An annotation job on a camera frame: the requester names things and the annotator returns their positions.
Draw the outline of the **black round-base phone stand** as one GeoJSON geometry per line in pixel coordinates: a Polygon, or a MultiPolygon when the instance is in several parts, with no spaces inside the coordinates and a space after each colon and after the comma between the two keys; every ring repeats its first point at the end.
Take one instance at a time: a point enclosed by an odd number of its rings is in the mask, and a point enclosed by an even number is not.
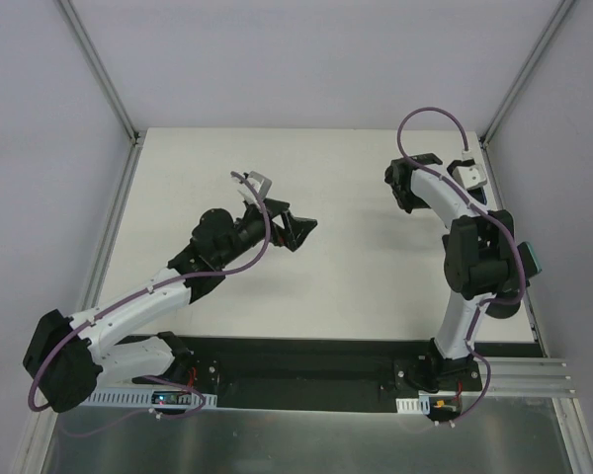
{"type": "Polygon", "coordinates": [[[518,298],[507,298],[496,295],[483,301],[485,314],[493,319],[506,320],[513,317],[520,309],[521,301],[518,298]]]}

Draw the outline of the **black phone blue edge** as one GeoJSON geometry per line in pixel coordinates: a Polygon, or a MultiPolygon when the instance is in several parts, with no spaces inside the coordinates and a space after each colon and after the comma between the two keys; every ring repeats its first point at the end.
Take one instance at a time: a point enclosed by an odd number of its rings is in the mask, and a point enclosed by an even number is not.
{"type": "Polygon", "coordinates": [[[542,264],[540,263],[535,253],[534,247],[530,242],[521,242],[517,246],[517,250],[523,265],[526,285],[529,285],[531,279],[542,272],[542,264]]]}

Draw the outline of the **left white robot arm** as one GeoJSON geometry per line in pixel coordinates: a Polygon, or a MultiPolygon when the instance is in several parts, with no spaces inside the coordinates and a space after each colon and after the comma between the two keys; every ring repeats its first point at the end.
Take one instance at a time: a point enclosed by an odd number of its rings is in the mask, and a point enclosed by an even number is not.
{"type": "Polygon", "coordinates": [[[207,296],[230,275],[228,265],[256,245],[294,252],[316,225],[270,198],[262,207],[246,204],[239,218],[223,208],[208,210],[189,244],[141,288],[70,316],[52,310],[41,317],[23,359],[30,393],[43,395],[45,409],[63,413],[96,389],[131,379],[155,376],[193,386],[198,362],[172,332],[134,343],[125,338],[207,296]]]}

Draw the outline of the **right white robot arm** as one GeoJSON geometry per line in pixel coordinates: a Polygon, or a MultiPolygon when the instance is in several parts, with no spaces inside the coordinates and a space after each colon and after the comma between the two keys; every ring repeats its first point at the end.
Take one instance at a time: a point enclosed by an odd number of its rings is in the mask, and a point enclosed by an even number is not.
{"type": "Polygon", "coordinates": [[[444,320],[424,357],[405,370],[411,387],[436,393],[473,370],[474,340],[493,300],[520,304],[516,296],[506,297],[513,281],[523,283],[513,220],[509,212],[476,201],[432,153],[391,161],[384,181],[401,209],[430,209],[448,230],[442,243],[451,294],[444,320]]]}

